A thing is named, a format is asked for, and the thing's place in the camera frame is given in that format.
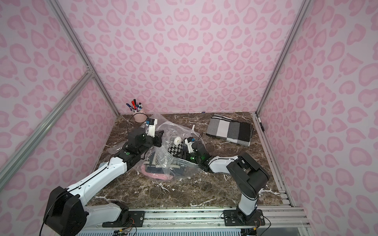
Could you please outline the black white houndstooth blanket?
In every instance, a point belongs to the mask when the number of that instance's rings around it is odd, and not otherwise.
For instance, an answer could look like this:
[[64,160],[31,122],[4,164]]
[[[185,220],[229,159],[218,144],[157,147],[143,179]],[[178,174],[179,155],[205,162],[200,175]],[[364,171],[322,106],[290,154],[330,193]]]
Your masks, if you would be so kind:
[[170,153],[175,158],[182,158],[183,144],[179,145],[172,144],[168,147],[168,153]]

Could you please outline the clear plastic vacuum bag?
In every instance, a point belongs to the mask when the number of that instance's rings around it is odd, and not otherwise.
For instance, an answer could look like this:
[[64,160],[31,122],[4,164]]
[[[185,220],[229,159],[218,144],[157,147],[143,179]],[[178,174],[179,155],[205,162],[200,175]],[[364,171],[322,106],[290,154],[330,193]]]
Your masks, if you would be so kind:
[[168,147],[174,144],[174,139],[176,137],[181,137],[182,141],[189,137],[194,137],[195,139],[202,141],[202,134],[197,132],[194,126],[188,128],[175,124],[168,121],[160,114],[152,115],[148,118],[157,119],[156,131],[164,131],[162,146],[153,146],[153,138],[145,133],[145,121],[141,126],[127,132],[128,140],[115,151],[109,160],[109,167],[111,169],[116,169],[119,162],[122,162],[124,167],[119,170],[120,174],[126,173],[132,168],[136,168],[141,172],[141,167],[144,165],[144,161],[146,161],[154,152],[158,160],[162,161],[163,164],[169,165],[173,162],[178,162],[186,168],[183,174],[174,175],[173,179],[189,178],[200,173],[202,170],[196,164],[180,158],[175,158],[168,153]]

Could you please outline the grey white checked blanket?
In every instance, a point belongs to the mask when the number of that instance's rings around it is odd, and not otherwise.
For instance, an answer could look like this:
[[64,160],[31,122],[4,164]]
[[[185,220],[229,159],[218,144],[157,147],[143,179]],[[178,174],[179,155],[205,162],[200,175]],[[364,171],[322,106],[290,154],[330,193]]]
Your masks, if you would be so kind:
[[206,135],[249,147],[253,132],[253,125],[250,123],[239,122],[237,120],[215,114],[210,118]]

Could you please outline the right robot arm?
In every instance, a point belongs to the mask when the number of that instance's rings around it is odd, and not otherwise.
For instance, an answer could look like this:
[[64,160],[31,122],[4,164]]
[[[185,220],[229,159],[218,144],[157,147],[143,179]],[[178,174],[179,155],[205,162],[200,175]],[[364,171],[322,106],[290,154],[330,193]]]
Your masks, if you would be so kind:
[[249,154],[233,157],[211,156],[201,140],[188,138],[181,142],[180,158],[196,164],[208,173],[230,174],[241,191],[236,216],[242,224],[252,221],[258,213],[259,192],[269,181],[267,171]]

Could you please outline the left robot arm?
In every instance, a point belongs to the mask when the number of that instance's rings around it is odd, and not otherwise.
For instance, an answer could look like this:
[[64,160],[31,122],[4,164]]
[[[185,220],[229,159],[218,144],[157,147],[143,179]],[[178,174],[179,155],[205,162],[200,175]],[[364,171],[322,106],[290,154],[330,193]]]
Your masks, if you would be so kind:
[[50,193],[42,224],[60,236],[75,236],[82,229],[99,224],[127,225],[129,208],[121,202],[94,207],[88,207],[87,203],[118,176],[131,170],[151,147],[161,147],[163,134],[162,130],[151,133],[137,128],[103,166],[67,188],[56,187]]

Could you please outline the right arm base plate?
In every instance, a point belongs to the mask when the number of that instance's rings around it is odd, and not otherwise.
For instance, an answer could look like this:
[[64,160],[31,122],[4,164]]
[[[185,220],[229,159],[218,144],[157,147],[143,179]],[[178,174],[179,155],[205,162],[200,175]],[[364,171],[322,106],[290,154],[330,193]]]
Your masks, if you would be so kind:
[[250,215],[245,215],[239,209],[224,210],[222,213],[225,226],[265,226],[263,213],[259,209],[255,209]]

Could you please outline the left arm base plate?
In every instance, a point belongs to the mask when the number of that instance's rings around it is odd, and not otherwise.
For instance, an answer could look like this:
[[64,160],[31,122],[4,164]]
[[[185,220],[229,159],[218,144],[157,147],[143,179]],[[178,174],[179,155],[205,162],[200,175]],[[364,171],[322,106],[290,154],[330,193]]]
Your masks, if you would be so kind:
[[145,211],[123,210],[116,221],[104,222],[103,228],[128,228],[130,226],[142,227]]

